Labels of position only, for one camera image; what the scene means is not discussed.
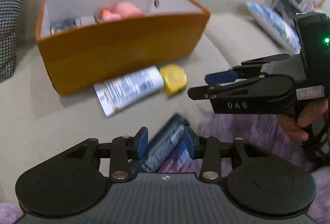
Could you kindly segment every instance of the cardboard box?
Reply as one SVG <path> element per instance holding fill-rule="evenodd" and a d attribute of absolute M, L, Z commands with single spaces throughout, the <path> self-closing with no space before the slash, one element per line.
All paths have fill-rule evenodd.
<path fill-rule="evenodd" d="M 134 3 L 146 16 L 50 33 L 54 22 L 98 15 L 120 1 Z M 193 0 L 44 0 L 36 39 L 52 84 L 64 95 L 189 55 L 209 17 Z"/>

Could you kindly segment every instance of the hand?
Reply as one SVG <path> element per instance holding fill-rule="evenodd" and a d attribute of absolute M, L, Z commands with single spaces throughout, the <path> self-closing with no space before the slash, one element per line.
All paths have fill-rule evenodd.
<path fill-rule="evenodd" d="M 279 125 L 283 128 L 284 132 L 292 140 L 306 141 L 308 134 L 302 130 L 302 127 L 306 127 L 315 119 L 320 117 L 328 110 L 328 99 L 316 99 L 307 103 L 303 111 L 295 121 L 292 117 L 278 114 L 276 115 Z"/>

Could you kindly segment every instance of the gray upholstery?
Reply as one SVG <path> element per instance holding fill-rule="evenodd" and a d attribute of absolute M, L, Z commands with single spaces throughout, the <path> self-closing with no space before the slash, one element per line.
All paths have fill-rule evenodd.
<path fill-rule="evenodd" d="M 154 95 L 110 118 L 105 117 L 92 87 L 60 97 L 34 42 L 40 1 L 24 0 L 17 69 L 12 78 L 0 81 L 0 202 L 15 200 L 14 186 L 21 173 L 86 138 L 110 142 L 116 136 L 135 134 L 141 126 L 147 126 L 153 136 L 175 112 L 186 116 L 198 133 L 198 125 L 211 106 L 208 101 L 190 100 L 186 92 L 172 98 L 163 93 Z M 207 34 L 191 56 L 179 61 L 187 73 L 188 87 L 204 84 L 208 73 L 230 68 L 228 62 L 236 65 L 241 60 L 280 51 L 243 17 L 220 14 L 245 12 L 242 8 L 248 0 L 197 1 L 218 15 L 212 17 Z M 241 42 L 238 32 L 251 35 Z M 108 171 L 106 161 L 101 162 L 101 171 Z"/>

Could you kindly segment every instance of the bolt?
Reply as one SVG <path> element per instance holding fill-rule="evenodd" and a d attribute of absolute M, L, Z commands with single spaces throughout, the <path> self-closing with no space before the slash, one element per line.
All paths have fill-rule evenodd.
<path fill-rule="evenodd" d="M 219 177 L 218 173 L 214 172 L 214 171 L 206 171 L 203 173 L 203 178 L 206 178 L 206 179 L 214 180 L 214 179 L 217 179 L 218 177 Z"/>
<path fill-rule="evenodd" d="M 125 179 L 128 177 L 128 173 L 126 173 L 125 171 L 116 171 L 112 173 L 112 177 L 114 179 Z"/>

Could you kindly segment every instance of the pink object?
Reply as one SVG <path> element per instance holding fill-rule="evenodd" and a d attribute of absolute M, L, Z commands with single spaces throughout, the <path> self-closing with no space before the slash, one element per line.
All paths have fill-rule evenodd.
<path fill-rule="evenodd" d="M 101 10 L 101 16 L 104 22 L 121 20 L 120 14 L 112 13 L 108 8 L 104 8 Z"/>
<path fill-rule="evenodd" d="M 144 16 L 144 13 L 138 7 L 127 1 L 118 3 L 114 11 L 120 14 L 122 18 Z"/>

